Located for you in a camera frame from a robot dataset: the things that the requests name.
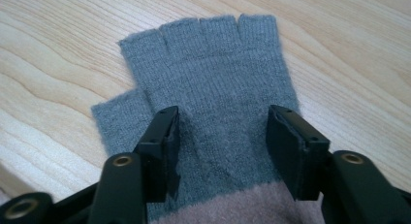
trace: gray knit glove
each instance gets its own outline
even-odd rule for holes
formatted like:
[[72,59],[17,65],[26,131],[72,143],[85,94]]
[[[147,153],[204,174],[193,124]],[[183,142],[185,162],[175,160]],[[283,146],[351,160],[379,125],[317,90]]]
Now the gray knit glove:
[[[155,112],[180,108],[178,198],[150,205],[151,218],[277,179],[265,144],[268,108],[275,104],[297,111],[298,103],[272,16],[241,16],[238,23],[232,16],[186,18],[132,35],[120,46],[147,95],[148,104],[142,106]],[[140,101],[122,101],[135,104],[136,115],[110,105],[93,113],[117,116],[120,126],[123,120],[140,123]],[[94,116],[109,152],[124,142],[120,136],[136,136],[116,137],[103,115]]]

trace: blue-gray fabric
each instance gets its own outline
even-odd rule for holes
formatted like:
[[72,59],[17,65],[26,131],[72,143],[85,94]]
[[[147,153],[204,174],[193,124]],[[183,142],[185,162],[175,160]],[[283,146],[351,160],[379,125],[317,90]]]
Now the blue-gray fabric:
[[185,18],[119,45],[139,89],[92,108],[108,153],[131,151],[154,112],[180,109],[178,197],[150,205],[151,220],[278,179],[269,105],[299,107],[273,16]]

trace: light wood surface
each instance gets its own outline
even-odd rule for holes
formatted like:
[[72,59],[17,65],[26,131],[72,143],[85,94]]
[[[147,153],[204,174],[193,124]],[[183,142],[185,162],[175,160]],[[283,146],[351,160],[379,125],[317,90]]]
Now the light wood surface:
[[90,107],[135,85],[116,44],[182,17],[277,17],[303,116],[411,191],[411,0],[0,0],[0,187],[55,201],[107,158]]

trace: table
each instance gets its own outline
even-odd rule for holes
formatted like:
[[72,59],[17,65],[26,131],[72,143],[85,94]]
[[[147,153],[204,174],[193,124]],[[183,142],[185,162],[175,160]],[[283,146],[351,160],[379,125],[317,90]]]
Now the table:
[[301,112],[411,191],[411,0],[0,0],[0,187],[99,179],[90,107],[135,85],[116,44],[182,17],[272,14]]

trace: wooden table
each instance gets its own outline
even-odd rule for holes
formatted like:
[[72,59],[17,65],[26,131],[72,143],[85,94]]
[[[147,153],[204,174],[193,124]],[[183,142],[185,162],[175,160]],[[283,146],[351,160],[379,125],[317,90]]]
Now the wooden table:
[[116,44],[182,17],[277,17],[303,116],[411,191],[411,0],[0,0],[0,187],[55,201],[107,159],[90,107],[135,85]]

